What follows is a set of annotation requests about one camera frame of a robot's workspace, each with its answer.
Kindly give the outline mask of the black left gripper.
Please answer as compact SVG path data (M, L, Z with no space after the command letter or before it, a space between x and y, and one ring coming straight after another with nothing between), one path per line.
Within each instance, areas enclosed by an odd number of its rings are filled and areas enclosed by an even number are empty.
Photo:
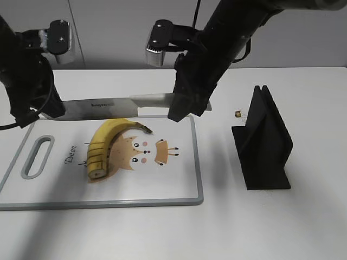
M4 128L24 128L42 113L53 118L65 114L52 67L39 46L39 30L15 32L1 19L1 83L15 118Z

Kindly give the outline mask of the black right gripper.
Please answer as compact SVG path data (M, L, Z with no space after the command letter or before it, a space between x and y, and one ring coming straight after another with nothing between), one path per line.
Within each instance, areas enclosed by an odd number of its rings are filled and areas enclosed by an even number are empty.
M175 61L174 97L168 119L179 122L188 114L201 116L208 107L209 98L217 84L209 84L201 71L208 49L201 40L194 40L187 53L180 53Z

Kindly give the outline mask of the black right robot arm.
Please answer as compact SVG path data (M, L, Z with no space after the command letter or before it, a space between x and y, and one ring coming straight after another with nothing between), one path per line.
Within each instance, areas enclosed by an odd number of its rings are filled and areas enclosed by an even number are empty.
M164 42L187 53L175 63L174 98L168 118L181 121L201 116L219 79L247 45L257 29L286 9L340 10L346 1L220 1L203 30L167 23Z

